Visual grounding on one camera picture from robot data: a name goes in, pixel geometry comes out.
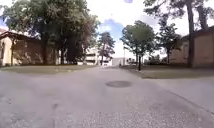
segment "brick building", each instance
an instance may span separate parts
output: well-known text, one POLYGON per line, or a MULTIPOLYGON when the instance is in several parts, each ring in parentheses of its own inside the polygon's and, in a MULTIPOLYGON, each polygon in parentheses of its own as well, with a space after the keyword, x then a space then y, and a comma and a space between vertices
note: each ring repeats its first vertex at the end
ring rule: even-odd
MULTIPOLYGON (((214 66, 214 26, 207 30, 196 31, 193 67, 214 66)), ((169 61, 171 64, 187 64, 189 42, 184 36, 178 42, 180 50, 172 50, 169 61)))
MULTIPOLYGON (((0 34, 0 66, 42 64, 41 41, 9 31, 0 34)), ((47 46, 48 64, 56 63, 56 52, 47 46)))

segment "white building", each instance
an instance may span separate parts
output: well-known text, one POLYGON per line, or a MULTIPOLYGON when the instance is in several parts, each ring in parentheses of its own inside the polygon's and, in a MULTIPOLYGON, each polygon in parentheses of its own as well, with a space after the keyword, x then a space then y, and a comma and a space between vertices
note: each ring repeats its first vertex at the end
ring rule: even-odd
MULTIPOLYGON (((99 55, 97 48, 91 48, 87 50, 86 54, 86 64, 87 65, 101 65, 102 56, 99 55)), ((103 66, 112 66, 112 60, 103 57, 103 66)))

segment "manhole cover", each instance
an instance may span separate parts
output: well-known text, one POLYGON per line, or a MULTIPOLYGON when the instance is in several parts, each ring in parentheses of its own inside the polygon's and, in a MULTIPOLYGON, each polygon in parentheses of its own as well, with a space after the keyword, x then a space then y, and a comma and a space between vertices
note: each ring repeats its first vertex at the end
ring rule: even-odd
POLYGON ((125 88, 131 86, 131 83, 128 81, 110 81, 106 85, 114 88, 125 88))

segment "sidewalk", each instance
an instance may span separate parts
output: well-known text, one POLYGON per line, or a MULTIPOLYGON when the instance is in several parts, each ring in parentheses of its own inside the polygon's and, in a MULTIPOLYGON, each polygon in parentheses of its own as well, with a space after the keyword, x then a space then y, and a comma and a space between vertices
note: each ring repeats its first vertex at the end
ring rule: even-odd
POLYGON ((214 78, 150 81, 214 114, 214 78))

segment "distant building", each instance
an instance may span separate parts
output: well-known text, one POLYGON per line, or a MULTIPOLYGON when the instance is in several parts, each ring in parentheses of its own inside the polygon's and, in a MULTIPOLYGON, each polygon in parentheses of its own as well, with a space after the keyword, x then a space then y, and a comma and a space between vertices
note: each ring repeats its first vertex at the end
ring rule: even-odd
MULTIPOLYGON (((102 57, 97 48, 90 48, 87 50, 85 60, 87 65, 101 65, 102 57)), ((103 57, 103 66, 112 66, 112 59, 103 57)))
POLYGON ((124 57, 118 57, 118 58, 113 58, 112 59, 112 66, 118 66, 120 63, 121 65, 129 65, 129 63, 127 62, 129 58, 125 58, 124 57))

